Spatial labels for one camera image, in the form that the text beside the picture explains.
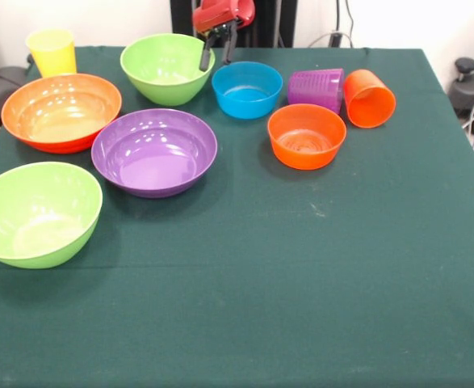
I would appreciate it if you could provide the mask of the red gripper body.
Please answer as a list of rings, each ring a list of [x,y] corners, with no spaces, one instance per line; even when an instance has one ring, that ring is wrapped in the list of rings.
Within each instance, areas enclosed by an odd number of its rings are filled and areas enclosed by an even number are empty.
[[[237,28],[249,26],[254,21],[253,0],[204,0],[192,13],[194,29],[206,35],[222,24],[237,22]]]

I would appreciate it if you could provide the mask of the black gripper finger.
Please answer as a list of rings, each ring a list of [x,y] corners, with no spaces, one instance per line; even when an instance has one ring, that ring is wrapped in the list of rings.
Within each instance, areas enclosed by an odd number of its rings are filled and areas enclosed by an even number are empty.
[[[199,70],[200,71],[207,71],[210,63],[210,58],[211,58],[211,50],[212,46],[216,43],[218,40],[218,35],[215,32],[209,32],[206,35],[206,39],[203,44],[203,49],[201,53],[201,58],[199,62]]]
[[[223,63],[229,65],[237,43],[237,22],[228,22],[224,26]]]

